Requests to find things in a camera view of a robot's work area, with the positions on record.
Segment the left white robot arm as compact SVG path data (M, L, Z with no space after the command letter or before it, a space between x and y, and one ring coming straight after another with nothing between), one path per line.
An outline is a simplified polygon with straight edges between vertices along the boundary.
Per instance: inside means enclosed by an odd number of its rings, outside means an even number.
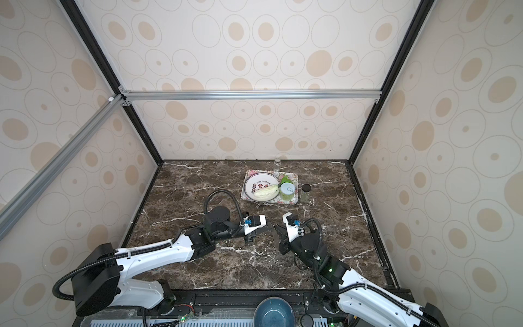
M97 246L78 268L54 284L52 293L74 302L78 317L109 307L167 309L174 300L168 282L141 281L137 275L202 258L215 251L219 241L241 237L251 241L266 229L264 215L241 213L235 224L226 207L216 207L204 214L201 225L182 230L177 238L132 248L115 249L109 243Z

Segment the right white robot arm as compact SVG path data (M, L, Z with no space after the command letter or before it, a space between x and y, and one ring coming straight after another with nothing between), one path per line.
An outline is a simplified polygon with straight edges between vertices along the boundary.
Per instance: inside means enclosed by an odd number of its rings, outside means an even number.
M405 300L370 282L341 260L331 256L323 233L303 233L298 226L276 225L279 251L293 253L310 268L318 291L335 308L373 326L447 326L441 310Z

